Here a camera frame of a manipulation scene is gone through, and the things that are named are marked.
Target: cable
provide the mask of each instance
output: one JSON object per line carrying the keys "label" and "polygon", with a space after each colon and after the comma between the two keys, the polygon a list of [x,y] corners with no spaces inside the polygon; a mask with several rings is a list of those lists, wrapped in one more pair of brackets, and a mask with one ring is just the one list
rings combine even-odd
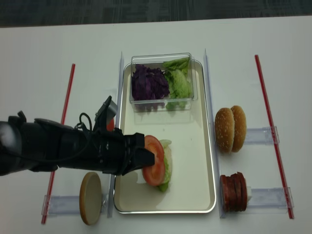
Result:
{"label": "cable", "polygon": [[83,116],[87,117],[87,119],[88,119],[88,121],[89,121],[89,131],[92,131],[92,122],[91,122],[90,117],[89,117],[86,113],[81,113],[81,114],[80,114],[80,116],[79,116],[79,124],[83,123],[83,122],[81,121],[81,117],[83,117]]}
{"label": "cable", "polygon": [[42,159],[41,160],[41,159],[28,158],[28,157],[25,157],[25,156],[21,156],[21,155],[15,154],[15,153],[8,152],[6,150],[4,150],[4,152],[7,153],[9,156],[15,156],[15,157],[19,157],[19,158],[24,158],[24,159],[29,160],[29,161],[42,162],[42,163],[52,163],[52,162],[57,163],[57,162],[68,161],[68,160],[71,160],[71,159],[74,159],[74,158],[80,156],[87,149],[87,147],[89,146],[90,142],[91,142],[91,137],[88,139],[88,141],[85,144],[85,146],[78,153],[76,153],[75,155],[70,156],[70,157],[66,157],[66,158],[61,158],[61,159],[54,159],[54,160],[46,160],[46,159]]}
{"label": "cable", "polygon": [[[79,124],[82,124],[83,122],[81,121],[81,117],[85,116],[87,117],[88,121],[89,121],[89,127],[90,127],[90,132],[92,131],[92,122],[90,117],[86,114],[86,113],[81,113],[79,116]],[[30,161],[34,161],[34,162],[42,162],[42,163],[58,163],[58,162],[64,162],[64,161],[68,161],[68,160],[72,160],[78,156],[80,156],[89,146],[90,142],[91,142],[91,136],[89,138],[87,138],[87,143],[85,144],[85,146],[76,154],[74,154],[73,156],[70,157],[66,157],[66,158],[61,158],[61,159],[52,159],[52,160],[46,160],[46,159],[34,159],[34,158],[28,158],[28,157],[24,157],[15,153],[11,153],[8,152],[6,150],[4,150],[5,153],[7,153],[9,156],[15,156],[15,157],[19,157],[19,158],[24,158],[26,160],[30,160]]]}

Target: metal tray rim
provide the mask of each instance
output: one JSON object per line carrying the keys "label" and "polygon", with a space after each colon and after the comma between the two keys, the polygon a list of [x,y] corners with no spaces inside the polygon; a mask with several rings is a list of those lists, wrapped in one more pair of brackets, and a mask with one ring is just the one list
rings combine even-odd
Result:
{"label": "metal tray rim", "polygon": [[[200,61],[198,60],[194,60],[195,63],[198,63],[200,65],[200,68],[201,68],[201,71],[202,71],[202,74],[203,74],[203,79],[204,79],[204,83],[206,82],[205,81],[205,74],[204,74],[204,70],[203,70],[203,66],[201,64]],[[118,89],[118,92],[121,92],[121,96],[123,94],[123,81],[124,81],[124,73],[125,73],[125,70],[128,68],[128,66],[131,66],[131,63],[127,64],[123,71],[122,71],[122,85],[119,86],[119,89]],[[206,96],[206,88],[205,88],[205,85],[204,85],[204,97],[205,97],[205,109],[206,109],[206,119],[207,119],[207,126],[208,126],[208,139],[209,139],[209,150],[210,150],[210,160],[211,160],[211,166],[212,166],[212,175],[213,175],[213,190],[214,190],[214,203],[212,205],[211,208],[207,209],[207,210],[194,210],[194,211],[121,211],[117,208],[117,206],[115,205],[115,185],[116,185],[116,176],[113,175],[111,180],[114,181],[114,190],[113,190],[113,203],[114,203],[114,207],[115,209],[121,213],[121,214],[207,214],[209,212],[211,212],[214,208],[215,208],[215,205],[216,205],[216,200],[217,200],[217,197],[216,197],[216,187],[215,187],[215,168],[214,168],[214,156],[213,156],[213,151],[212,151],[212,139],[211,139],[211,134],[210,134],[210,129],[209,129],[209,120],[208,120],[208,108],[207,108],[207,103],[206,103],[206,99],[207,99],[207,96]],[[118,112],[118,122],[116,123],[117,127],[120,128],[120,118],[121,118],[121,111]]]}

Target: tomato slice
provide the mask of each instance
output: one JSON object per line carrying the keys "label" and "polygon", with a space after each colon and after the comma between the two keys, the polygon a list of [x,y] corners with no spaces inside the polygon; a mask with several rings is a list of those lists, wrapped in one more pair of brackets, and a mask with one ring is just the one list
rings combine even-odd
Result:
{"label": "tomato slice", "polygon": [[155,154],[155,160],[164,160],[164,149],[156,137],[147,135],[144,138],[145,148]]}
{"label": "tomato slice", "polygon": [[155,155],[155,164],[142,169],[145,181],[151,186],[160,185],[165,177],[164,149],[154,136],[146,136],[145,148]]}
{"label": "tomato slice", "polygon": [[114,130],[114,119],[112,119],[109,124],[107,124],[106,129],[111,132]]}

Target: white tray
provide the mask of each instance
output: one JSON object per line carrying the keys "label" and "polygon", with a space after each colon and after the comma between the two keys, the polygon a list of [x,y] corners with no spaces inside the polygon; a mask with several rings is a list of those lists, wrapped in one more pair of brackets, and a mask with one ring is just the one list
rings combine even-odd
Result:
{"label": "white tray", "polygon": [[117,176],[114,204],[123,214],[208,213],[216,204],[211,137],[207,125],[202,65],[195,62],[198,99],[191,110],[135,113],[129,101],[131,67],[123,73],[119,128],[169,139],[173,172],[165,193],[149,186],[141,170]]}

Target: robotic arm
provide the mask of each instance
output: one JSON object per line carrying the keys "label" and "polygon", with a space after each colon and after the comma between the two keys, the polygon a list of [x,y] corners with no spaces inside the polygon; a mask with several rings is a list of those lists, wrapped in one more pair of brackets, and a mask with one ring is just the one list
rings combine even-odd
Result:
{"label": "robotic arm", "polygon": [[[22,111],[7,122],[0,121],[0,176],[23,170],[50,172],[58,167],[125,175],[154,165],[154,154],[144,148],[143,134],[106,130],[116,112],[109,96],[96,114],[93,129],[85,113],[75,128],[40,118],[27,123]],[[82,116],[88,118],[89,130]]]}

